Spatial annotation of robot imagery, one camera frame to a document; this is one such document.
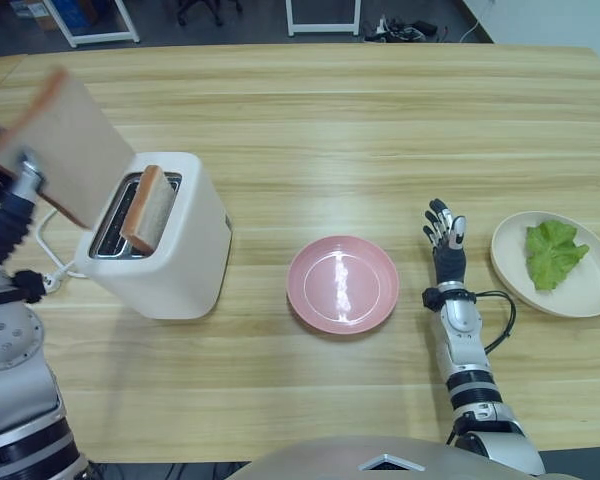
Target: office chair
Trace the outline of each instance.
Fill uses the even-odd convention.
[[[187,10],[200,1],[204,2],[205,5],[209,7],[209,10],[211,10],[213,17],[216,20],[216,25],[221,27],[224,24],[224,21],[218,13],[218,10],[220,9],[220,0],[178,0],[178,23],[182,26],[186,25],[187,19],[185,18],[185,13],[187,13]],[[240,3],[240,0],[231,1],[236,4],[236,10],[238,13],[242,13],[242,4]]]

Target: toast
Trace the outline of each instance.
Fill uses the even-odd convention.
[[[140,177],[122,224],[122,237],[145,255],[151,255],[158,248],[175,196],[162,169],[149,165]]]

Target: toaster slot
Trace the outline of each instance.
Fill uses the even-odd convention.
[[[138,190],[141,172],[132,173],[125,177],[120,183],[116,195],[109,205],[94,240],[89,248],[89,256],[102,260],[132,260],[146,257],[145,254],[136,250],[120,236],[122,224],[127,216],[131,202]],[[165,174],[171,187],[178,192],[182,176],[177,173],[167,172]]]

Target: white wall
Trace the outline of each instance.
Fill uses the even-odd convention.
[[[600,56],[600,0],[464,0],[495,43],[592,48]]]

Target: bread slice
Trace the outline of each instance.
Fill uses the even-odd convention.
[[[0,169],[18,175],[22,148],[45,177],[41,196],[77,225],[93,229],[135,152],[87,88],[55,69],[31,106],[0,134]]]
[[[145,255],[151,255],[162,237],[176,192],[162,169],[149,165],[120,230],[121,235]]]

